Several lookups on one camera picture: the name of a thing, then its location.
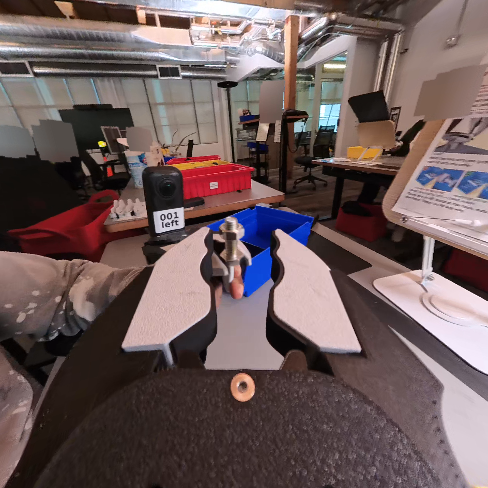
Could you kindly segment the black floor lamp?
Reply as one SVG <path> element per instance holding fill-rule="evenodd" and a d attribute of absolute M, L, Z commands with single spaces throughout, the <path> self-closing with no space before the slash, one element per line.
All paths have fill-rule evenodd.
<path fill-rule="evenodd" d="M 238 86 L 238 82 L 235 81 L 221 81 L 217 83 L 218 88 L 223 89 L 227 98 L 227 112 L 228 112 L 228 126 L 229 126 L 229 138 L 231 148 L 231 162 L 235 162 L 235 147 L 234 147 L 234 135 L 233 135 L 233 120 L 232 120 L 232 107 L 231 107 L 231 89 Z"/>

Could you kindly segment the yellow plastic crate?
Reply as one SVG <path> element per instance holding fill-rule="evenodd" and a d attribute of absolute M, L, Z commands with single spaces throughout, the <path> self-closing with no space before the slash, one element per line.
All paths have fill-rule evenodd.
<path fill-rule="evenodd" d="M 223 161 L 223 160 L 207 160 L 207 161 L 188 161 L 188 162 L 180 162 L 171 164 L 170 166 L 177 168 L 181 172 L 186 170 L 198 169 L 198 168 L 206 168 L 206 167 L 214 167 L 214 166 L 222 166 L 228 165 L 230 162 Z"/>

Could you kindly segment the silver ventilation duct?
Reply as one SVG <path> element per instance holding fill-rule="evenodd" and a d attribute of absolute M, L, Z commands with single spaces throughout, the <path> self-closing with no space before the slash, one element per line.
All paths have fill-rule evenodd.
<path fill-rule="evenodd" d="M 2 60 L 53 60 L 55 62 L 134 62 L 170 64 L 223 64 L 236 56 L 220 49 L 196 47 L 143 48 L 142 45 L 28 44 L 1 41 Z"/>
<path fill-rule="evenodd" d="M 1 35 L 59 40 L 139 39 L 161 44 L 191 44 L 188 29 L 3 14 Z"/>

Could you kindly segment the red tote bag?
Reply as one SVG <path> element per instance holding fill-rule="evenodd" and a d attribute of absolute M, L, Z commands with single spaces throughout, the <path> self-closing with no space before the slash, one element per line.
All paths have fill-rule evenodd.
<path fill-rule="evenodd" d="M 98 262 L 111 235 L 104 222 L 119 194 L 103 190 L 88 202 L 24 229 L 9 230 L 25 253 L 48 256 L 76 253 L 83 259 Z"/>

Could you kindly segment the black flat mat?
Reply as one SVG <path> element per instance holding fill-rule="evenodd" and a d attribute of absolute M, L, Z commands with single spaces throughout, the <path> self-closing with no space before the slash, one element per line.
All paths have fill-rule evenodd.
<path fill-rule="evenodd" d="M 326 263 L 331 270 L 338 270 L 345 275 L 351 275 L 371 267 L 371 263 L 314 231 L 308 237 L 307 247 Z"/>

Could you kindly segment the black monitor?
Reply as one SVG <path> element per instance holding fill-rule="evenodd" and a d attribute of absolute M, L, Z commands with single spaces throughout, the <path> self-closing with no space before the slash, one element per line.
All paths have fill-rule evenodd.
<path fill-rule="evenodd" d="M 134 126 L 129 108 L 114 108 L 111 104 L 75 105 L 58 113 L 63 122 L 72 125 L 79 153 L 98 147 L 98 141 L 104 139 L 102 126 L 121 130 Z"/>

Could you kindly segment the black floor stand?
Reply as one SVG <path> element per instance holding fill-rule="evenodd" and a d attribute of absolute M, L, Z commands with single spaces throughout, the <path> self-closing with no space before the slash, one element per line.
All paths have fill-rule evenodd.
<path fill-rule="evenodd" d="M 308 113 L 297 109 L 285 109 L 282 114 L 280 129 L 280 169 L 279 169 L 279 191 L 287 193 L 287 158 L 289 152 L 289 123 L 300 120 L 307 120 Z"/>

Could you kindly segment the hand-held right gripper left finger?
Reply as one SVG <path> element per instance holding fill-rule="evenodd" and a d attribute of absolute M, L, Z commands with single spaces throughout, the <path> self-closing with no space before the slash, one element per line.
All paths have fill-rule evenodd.
<path fill-rule="evenodd" d="M 191 353 L 204 367 L 218 324 L 213 252 L 213 233 L 203 227 L 155 263 L 121 344 L 124 352 L 159 352 L 169 368 Z"/>

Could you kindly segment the wooden top desk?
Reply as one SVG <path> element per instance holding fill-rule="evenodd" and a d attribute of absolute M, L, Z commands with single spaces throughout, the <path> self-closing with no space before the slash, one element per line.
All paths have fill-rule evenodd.
<path fill-rule="evenodd" d="M 321 218 L 322 221 L 332 221 L 337 219 L 341 208 L 341 200 L 345 180 L 361 183 L 372 183 L 388 188 L 400 170 L 406 157 L 380 156 L 375 161 L 366 160 L 347 160 L 340 159 L 333 162 L 327 160 L 313 160 L 312 163 L 322 166 L 322 174 L 335 178 L 335 188 L 333 193 L 331 215 Z"/>

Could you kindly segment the person's left hand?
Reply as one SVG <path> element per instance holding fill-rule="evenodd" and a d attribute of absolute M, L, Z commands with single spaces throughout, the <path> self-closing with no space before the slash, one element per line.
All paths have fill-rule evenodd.
<path fill-rule="evenodd" d="M 234 279 L 229 284 L 229 291 L 225 293 L 229 294 L 233 299 L 239 300 L 243 297 L 243 291 L 245 289 L 245 285 L 243 283 L 242 276 L 241 276 L 241 266 L 236 265 L 233 267 L 233 269 L 234 269 Z M 212 277 L 212 284 L 214 286 L 214 291 L 215 291 L 216 308 L 218 308 L 221 304 L 223 292 L 225 291 L 221 277 L 216 277 L 216 276 Z"/>

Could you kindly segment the blue plastic bin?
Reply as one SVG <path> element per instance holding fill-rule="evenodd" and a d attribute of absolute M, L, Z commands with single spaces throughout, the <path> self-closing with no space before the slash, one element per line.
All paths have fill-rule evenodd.
<path fill-rule="evenodd" d="M 314 218 L 260 205 L 240 211 L 233 216 L 245 230 L 242 242 L 252 258 L 252 265 L 248 269 L 242 267 L 242 279 L 245 285 L 243 294 L 249 297 L 270 279 L 272 232 L 280 229 L 306 246 Z"/>

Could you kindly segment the silver hex bolt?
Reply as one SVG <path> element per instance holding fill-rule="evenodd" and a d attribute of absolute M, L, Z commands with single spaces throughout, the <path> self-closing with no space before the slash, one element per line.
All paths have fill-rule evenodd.
<path fill-rule="evenodd" d="M 228 266 L 238 265 L 240 254 L 238 242 L 243 235 L 243 227 L 235 217 L 226 217 L 221 229 L 224 240 L 224 260 Z"/>

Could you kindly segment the wooden support post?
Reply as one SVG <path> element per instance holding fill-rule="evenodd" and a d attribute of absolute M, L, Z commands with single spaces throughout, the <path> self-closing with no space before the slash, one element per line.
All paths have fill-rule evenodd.
<path fill-rule="evenodd" d="M 284 109 L 296 108 L 298 34 L 299 17 L 289 15 L 284 25 Z M 291 179 L 292 174 L 292 170 L 288 169 L 288 159 L 289 157 L 287 158 L 287 180 Z"/>

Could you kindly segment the small framed screen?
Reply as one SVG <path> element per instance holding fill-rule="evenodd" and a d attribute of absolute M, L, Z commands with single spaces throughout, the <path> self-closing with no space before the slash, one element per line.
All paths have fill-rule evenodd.
<path fill-rule="evenodd" d="M 122 152 L 118 138 L 121 138 L 120 128 L 118 126 L 101 126 L 103 137 L 107 143 L 109 153 L 116 155 Z"/>

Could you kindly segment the dark red ottoman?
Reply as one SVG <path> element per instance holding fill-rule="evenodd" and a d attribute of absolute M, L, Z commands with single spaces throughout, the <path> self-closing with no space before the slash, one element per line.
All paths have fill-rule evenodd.
<path fill-rule="evenodd" d="M 480 289 L 487 288 L 487 259 L 452 248 L 442 271 Z"/>
<path fill-rule="evenodd" d="M 339 209 L 335 229 L 373 242 L 387 235 L 387 219 L 380 204 L 346 201 Z"/>

